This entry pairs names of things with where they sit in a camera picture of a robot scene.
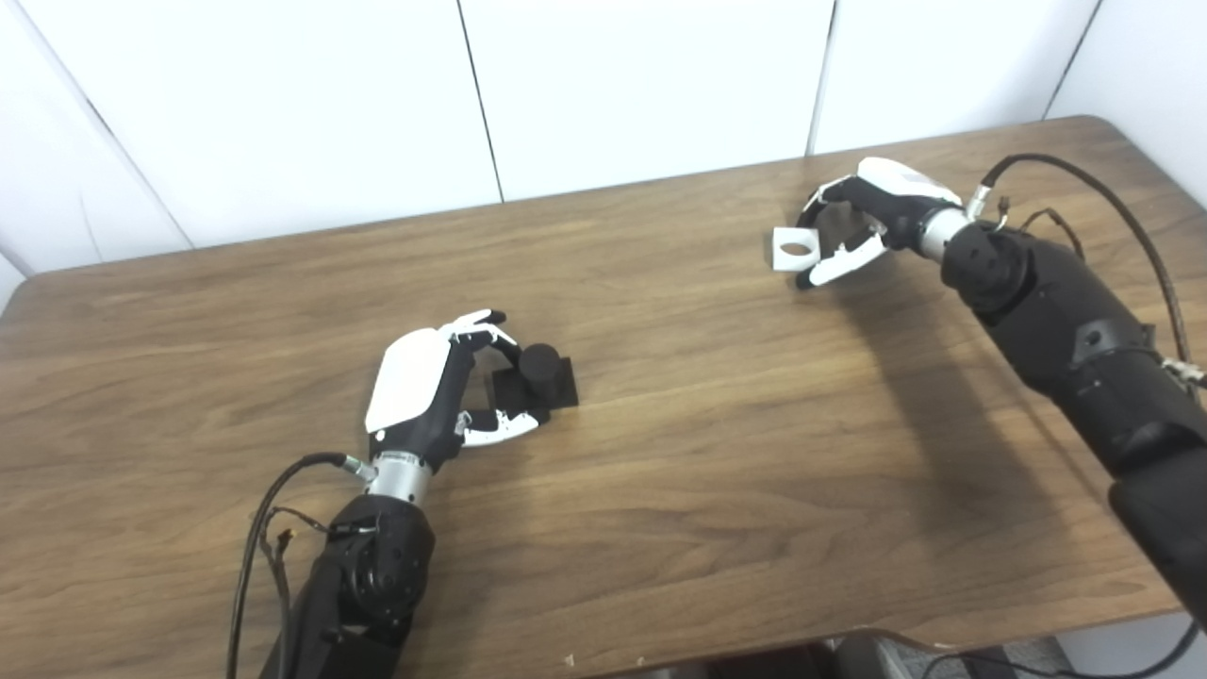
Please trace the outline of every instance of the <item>robotic arm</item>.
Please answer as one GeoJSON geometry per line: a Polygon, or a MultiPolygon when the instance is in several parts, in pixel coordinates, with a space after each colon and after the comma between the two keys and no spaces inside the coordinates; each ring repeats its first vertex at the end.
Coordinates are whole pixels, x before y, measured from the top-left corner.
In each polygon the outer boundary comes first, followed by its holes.
{"type": "Polygon", "coordinates": [[[1142,324],[1071,250],[1004,222],[979,221],[989,187],[960,199],[919,172],[867,158],[823,185],[795,228],[774,242],[774,265],[801,289],[855,270],[888,248],[937,262],[1015,374],[1065,414],[1114,479],[1110,507],[1201,627],[1207,627],[1207,416],[1162,368],[1142,324]],[[823,256],[814,227],[850,201],[874,221],[863,242],[823,256]]]}
{"type": "Polygon", "coordinates": [[[517,371],[524,363],[519,345],[498,328],[505,318],[484,309],[415,329],[386,350],[365,416],[371,462],[343,463],[365,491],[326,527],[326,546],[262,679],[393,675],[436,546],[420,509],[428,481],[462,447],[507,441],[549,421],[543,408],[461,409],[476,352],[497,350],[517,371]]]}

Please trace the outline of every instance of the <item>wire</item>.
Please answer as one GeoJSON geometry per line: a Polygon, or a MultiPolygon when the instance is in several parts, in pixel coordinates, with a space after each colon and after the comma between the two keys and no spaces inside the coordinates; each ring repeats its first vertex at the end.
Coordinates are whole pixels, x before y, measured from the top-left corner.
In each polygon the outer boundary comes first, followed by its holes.
{"type": "Polygon", "coordinates": [[[276,481],[268,487],[264,499],[261,501],[251,520],[251,529],[247,532],[247,543],[243,550],[243,563],[239,567],[239,581],[234,589],[234,605],[231,611],[231,639],[227,644],[227,679],[235,679],[239,672],[239,637],[243,631],[243,609],[247,601],[247,584],[251,580],[251,562],[256,556],[256,545],[261,540],[261,534],[267,526],[269,508],[276,494],[280,493],[285,484],[297,473],[308,467],[330,464],[342,467],[348,460],[344,453],[310,453],[302,460],[285,468],[285,472],[276,478],[276,481]]]}
{"type": "Polygon", "coordinates": [[[1186,651],[1190,650],[1190,646],[1194,645],[1195,637],[1197,637],[1197,634],[1199,634],[1199,627],[1194,624],[1194,621],[1191,621],[1190,622],[1190,627],[1186,628],[1186,631],[1182,634],[1182,638],[1178,639],[1178,643],[1174,644],[1173,649],[1171,649],[1170,652],[1165,655],[1165,657],[1162,657],[1161,660],[1159,660],[1159,661],[1154,662],[1153,665],[1145,667],[1144,669],[1139,669],[1139,671],[1136,671],[1136,672],[1127,672],[1125,674],[1084,674],[1081,672],[1074,672],[1072,669],[1053,669],[1053,671],[1036,669],[1034,667],[1027,667],[1026,665],[1019,665],[1016,662],[1010,662],[1008,660],[999,660],[999,658],[996,658],[996,657],[986,657],[986,656],[980,656],[980,655],[976,655],[976,654],[947,654],[947,655],[940,655],[940,656],[935,657],[934,660],[932,660],[926,666],[926,669],[922,671],[922,678],[921,679],[929,679],[931,678],[931,673],[934,672],[934,668],[938,667],[940,663],[946,662],[949,660],[975,660],[978,662],[989,662],[991,665],[1002,665],[1002,666],[1009,667],[1010,669],[1015,669],[1018,672],[1026,672],[1027,674],[1034,674],[1036,677],[1046,677],[1049,679],[1056,679],[1056,678],[1065,678],[1065,679],[1148,679],[1149,677],[1153,677],[1155,674],[1160,674],[1161,672],[1165,672],[1166,669],[1168,669],[1170,667],[1172,667],[1176,662],[1178,662],[1179,660],[1182,660],[1182,657],[1186,655],[1186,651]]]}
{"type": "Polygon", "coordinates": [[[268,516],[264,519],[264,534],[266,535],[268,534],[268,525],[272,523],[273,522],[273,517],[276,516],[276,515],[279,515],[279,514],[287,514],[287,515],[291,515],[291,516],[296,516],[296,517],[301,519],[303,523],[305,523],[310,528],[314,528],[319,533],[331,533],[331,528],[327,528],[326,526],[323,526],[322,523],[320,523],[315,519],[310,517],[309,515],[302,514],[302,513],[299,513],[298,510],[296,510],[293,508],[273,508],[273,509],[268,510],[268,516]]]}
{"type": "Polygon", "coordinates": [[[276,640],[276,679],[286,679],[290,658],[290,580],[285,573],[285,549],[293,539],[293,529],[282,532],[276,537],[276,548],[268,546],[267,528],[261,533],[260,551],[264,552],[268,561],[268,569],[273,573],[273,584],[276,585],[276,598],[281,610],[281,633],[276,640]]]}
{"type": "Polygon", "coordinates": [[[1069,223],[1067,221],[1065,221],[1065,217],[1060,216],[1060,212],[1057,212],[1053,207],[1044,207],[1044,209],[1039,210],[1038,212],[1036,212],[1036,213],[1031,215],[1030,217],[1027,217],[1027,221],[1022,222],[1022,226],[1019,227],[1019,232],[1020,233],[1026,233],[1027,228],[1031,226],[1031,222],[1036,221],[1037,218],[1039,218],[1039,217],[1042,217],[1044,215],[1048,215],[1049,217],[1051,217],[1051,219],[1054,222],[1056,222],[1056,226],[1061,227],[1061,229],[1065,230],[1065,234],[1068,235],[1069,244],[1073,245],[1073,251],[1077,252],[1077,258],[1079,258],[1079,259],[1081,259],[1084,262],[1085,261],[1085,250],[1081,248],[1081,239],[1077,236],[1077,232],[1073,230],[1073,227],[1069,226],[1069,223]]]}
{"type": "MultiPolygon", "coordinates": [[[[1007,156],[985,174],[981,186],[992,188],[997,183],[998,177],[1002,176],[1002,172],[1020,160],[1046,163],[1072,174],[1084,181],[1090,188],[1097,191],[1119,212],[1119,216],[1124,218],[1127,228],[1131,229],[1132,235],[1136,236],[1139,246],[1144,250],[1144,254],[1148,256],[1149,263],[1153,264],[1153,273],[1156,274],[1156,280],[1161,286],[1161,294],[1165,297],[1165,305],[1170,311],[1170,323],[1173,326],[1173,343],[1178,349],[1178,358],[1185,363],[1193,363],[1190,361],[1190,344],[1186,341],[1186,327],[1182,320],[1182,309],[1178,306],[1178,295],[1173,289],[1173,280],[1170,277],[1170,271],[1165,268],[1165,262],[1161,261],[1161,254],[1156,251],[1156,246],[1153,245],[1153,239],[1148,236],[1148,232],[1141,226],[1139,219],[1136,218],[1131,209],[1098,177],[1068,160],[1046,153],[1015,153],[1007,156]]],[[[1191,398],[1197,403],[1197,392],[1191,391],[1191,398]]]]}

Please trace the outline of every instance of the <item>wooden table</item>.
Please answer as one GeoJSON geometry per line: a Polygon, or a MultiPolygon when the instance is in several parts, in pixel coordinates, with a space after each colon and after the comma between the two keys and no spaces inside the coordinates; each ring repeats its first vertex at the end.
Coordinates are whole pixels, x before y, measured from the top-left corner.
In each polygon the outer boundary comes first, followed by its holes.
{"type": "MultiPolygon", "coordinates": [[[[0,322],[0,673],[220,675],[268,484],[305,452],[363,455],[385,347],[480,306],[572,357],[582,406],[435,479],[401,675],[587,677],[851,631],[955,649],[1173,609],[1107,476],[934,264],[899,253],[794,293],[764,259],[863,156],[967,194],[1025,150],[1119,191],[1207,335],[1207,217],[1094,118],[34,277],[0,322]]],[[[999,193],[1016,218],[1056,206],[1172,351],[1102,199],[1042,165],[999,193]]],[[[356,491],[310,472],[284,499],[330,517],[356,491]]],[[[317,544],[291,550],[296,585],[317,544]]],[[[257,569],[249,673],[278,625],[257,569]]]]}

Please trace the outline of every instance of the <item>white wall panel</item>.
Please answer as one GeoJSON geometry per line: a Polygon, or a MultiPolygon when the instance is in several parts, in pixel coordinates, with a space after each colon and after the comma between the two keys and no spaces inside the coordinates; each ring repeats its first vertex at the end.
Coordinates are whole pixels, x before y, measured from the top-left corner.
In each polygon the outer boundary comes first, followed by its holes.
{"type": "Polygon", "coordinates": [[[454,0],[24,0],[198,245],[498,200],[454,0]]]}
{"type": "Polygon", "coordinates": [[[507,199],[804,153],[830,0],[462,0],[507,199]]]}
{"type": "Polygon", "coordinates": [[[1115,124],[1207,205],[1207,2],[1106,0],[1050,117],[1115,124]]]}
{"type": "Polygon", "coordinates": [[[12,297],[13,291],[23,280],[25,276],[17,270],[17,267],[0,256],[0,314],[4,312],[5,306],[8,305],[8,298],[12,297]]]}
{"type": "Polygon", "coordinates": [[[1042,118],[1095,2],[839,0],[812,152],[1042,118]]]}
{"type": "Polygon", "coordinates": [[[187,247],[43,47],[0,2],[0,252],[40,271],[187,247]]]}

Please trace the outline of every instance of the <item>connector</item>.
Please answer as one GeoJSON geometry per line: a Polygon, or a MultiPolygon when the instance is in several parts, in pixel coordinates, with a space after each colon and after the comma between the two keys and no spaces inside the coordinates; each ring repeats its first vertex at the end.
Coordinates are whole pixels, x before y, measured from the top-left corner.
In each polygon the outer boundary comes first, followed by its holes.
{"type": "Polygon", "coordinates": [[[365,464],[361,461],[348,456],[344,464],[339,467],[344,472],[355,475],[357,479],[366,484],[372,484],[377,479],[377,469],[373,466],[365,464]]]}
{"type": "Polygon", "coordinates": [[[985,201],[989,199],[989,192],[992,191],[989,186],[981,183],[973,192],[973,197],[968,199],[968,204],[964,205],[964,216],[968,221],[976,221],[980,217],[981,211],[985,210],[985,201]]]}

